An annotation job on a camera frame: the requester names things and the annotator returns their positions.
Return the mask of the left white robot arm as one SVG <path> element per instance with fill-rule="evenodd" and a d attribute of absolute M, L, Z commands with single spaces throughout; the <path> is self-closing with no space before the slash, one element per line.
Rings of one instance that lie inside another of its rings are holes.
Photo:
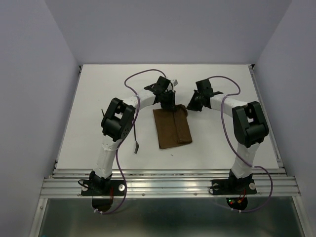
<path fill-rule="evenodd" d="M 101 121 L 103 141 L 96 166 L 89 175 L 89 187 L 100 195 L 110 192 L 113 162 L 120 144 L 129 135 L 141 109 L 160 104 L 163 109 L 175 110 L 175 90 L 178 81 L 160 76 L 156 83 L 136 91 L 133 96 L 113 98 Z"/>

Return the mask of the brown cloth napkin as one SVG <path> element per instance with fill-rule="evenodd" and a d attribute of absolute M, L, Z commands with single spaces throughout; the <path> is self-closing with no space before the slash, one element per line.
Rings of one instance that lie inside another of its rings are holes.
<path fill-rule="evenodd" d="M 183 104 L 176 105 L 175 111 L 155 109 L 153 114 L 161 150 L 193 142 L 187 121 L 188 112 Z"/>

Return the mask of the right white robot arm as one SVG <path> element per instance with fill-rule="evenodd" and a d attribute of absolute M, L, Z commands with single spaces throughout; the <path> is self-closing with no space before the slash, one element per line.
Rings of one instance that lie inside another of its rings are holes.
<path fill-rule="evenodd" d="M 221 116 L 228 115 L 233 120 L 237 148 L 232 149 L 235 162 L 227 179 L 212 180 L 210 193 L 213 195 L 237 195 L 241 192 L 256 193 L 252 179 L 252 167 L 256 152 L 269 134 L 268 124 L 261 104 L 257 101 L 243 102 L 214 91 L 209 79 L 196 82 L 197 88 L 187 106 L 191 111 L 202 111 L 204 107 L 218 110 Z"/>

